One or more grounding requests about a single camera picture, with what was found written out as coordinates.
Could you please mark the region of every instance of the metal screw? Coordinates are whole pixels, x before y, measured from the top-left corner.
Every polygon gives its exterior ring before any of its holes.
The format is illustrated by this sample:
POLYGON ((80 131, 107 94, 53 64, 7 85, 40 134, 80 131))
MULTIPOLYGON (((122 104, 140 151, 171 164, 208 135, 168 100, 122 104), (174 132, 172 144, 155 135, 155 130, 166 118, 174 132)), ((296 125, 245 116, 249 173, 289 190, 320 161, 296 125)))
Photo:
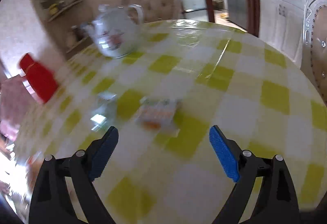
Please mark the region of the metal screw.
POLYGON ((243 151, 243 155, 244 155, 244 156, 247 156, 247 157, 250 157, 250 156, 252 155, 252 153, 251 153, 251 151, 249 151, 249 150, 244 150, 244 151, 243 151))
POLYGON ((283 161, 283 157, 281 155, 276 155, 275 157, 278 161, 283 161))
POLYGON ((50 161, 52 160, 52 155, 46 155, 45 156, 45 161, 50 161))
POLYGON ((85 154, 85 151, 84 150, 78 150, 77 152, 76 152, 76 155, 80 158, 80 157, 82 157, 82 156, 84 156, 84 154, 85 154))

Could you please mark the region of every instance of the teapot handle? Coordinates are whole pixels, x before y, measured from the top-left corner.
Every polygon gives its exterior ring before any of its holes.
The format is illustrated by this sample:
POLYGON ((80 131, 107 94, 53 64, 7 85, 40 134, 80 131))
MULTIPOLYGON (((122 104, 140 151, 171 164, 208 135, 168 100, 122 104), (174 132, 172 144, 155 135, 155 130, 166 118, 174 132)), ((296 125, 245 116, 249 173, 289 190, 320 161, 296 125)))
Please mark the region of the teapot handle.
POLYGON ((134 8, 136 10, 139 25, 142 24, 144 22, 142 6, 138 4, 132 4, 132 5, 128 5, 128 8, 134 8))

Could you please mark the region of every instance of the wall shelf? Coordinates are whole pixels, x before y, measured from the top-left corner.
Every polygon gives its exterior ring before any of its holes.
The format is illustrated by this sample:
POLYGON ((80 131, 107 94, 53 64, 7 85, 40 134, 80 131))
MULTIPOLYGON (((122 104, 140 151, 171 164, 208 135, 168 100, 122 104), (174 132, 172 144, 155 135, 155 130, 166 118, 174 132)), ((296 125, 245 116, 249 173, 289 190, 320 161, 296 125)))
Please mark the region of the wall shelf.
POLYGON ((76 47, 78 47, 79 45, 81 45, 85 40, 87 40, 89 37, 84 37, 82 38, 80 41, 76 42, 74 45, 72 45, 69 50, 66 51, 66 53, 71 52, 72 50, 74 50, 76 47))
POLYGON ((67 6, 65 6, 64 8, 62 8, 60 11, 56 12, 54 15, 52 15, 48 22, 53 21, 54 19, 56 19, 58 16, 60 16, 62 13, 64 13, 65 11, 71 9, 71 7, 83 2, 84 0, 74 0, 72 1, 70 4, 68 4, 67 6))

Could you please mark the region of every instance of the cabinet door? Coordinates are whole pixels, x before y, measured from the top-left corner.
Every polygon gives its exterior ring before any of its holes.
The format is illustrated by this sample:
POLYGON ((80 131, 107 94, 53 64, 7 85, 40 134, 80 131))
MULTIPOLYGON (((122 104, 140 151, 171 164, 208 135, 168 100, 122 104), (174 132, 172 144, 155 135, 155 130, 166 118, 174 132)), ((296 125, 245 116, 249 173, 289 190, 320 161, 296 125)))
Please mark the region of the cabinet door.
POLYGON ((260 30, 259 38, 277 48, 275 33, 279 17, 278 7, 281 0, 260 0, 260 30))
POLYGON ((302 37, 303 10, 289 3, 284 2, 286 7, 285 38, 282 45, 282 52, 292 61, 295 61, 299 49, 300 38, 302 37))

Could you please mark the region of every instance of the yellow checkered tablecloth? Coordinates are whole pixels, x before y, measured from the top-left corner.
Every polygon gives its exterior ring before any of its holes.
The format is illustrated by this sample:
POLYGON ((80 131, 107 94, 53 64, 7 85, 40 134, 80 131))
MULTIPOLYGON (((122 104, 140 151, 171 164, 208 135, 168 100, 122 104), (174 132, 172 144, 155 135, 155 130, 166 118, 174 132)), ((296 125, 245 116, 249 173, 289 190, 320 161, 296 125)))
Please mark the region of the yellow checkered tablecloth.
MULTIPOLYGON (((96 94, 118 96, 112 125, 119 142, 94 186, 117 223, 211 223, 228 198, 226 177, 208 138, 217 124, 256 156, 283 155, 300 208, 327 190, 327 113, 304 74, 285 56, 238 29, 192 20, 144 24, 136 52, 110 59, 94 45, 56 73, 61 84, 28 112, 18 160, 41 151, 71 156, 100 138, 91 131, 96 94), (133 120, 144 96, 182 99, 177 137, 133 120)), ((251 215, 256 181, 243 219, 251 215)))

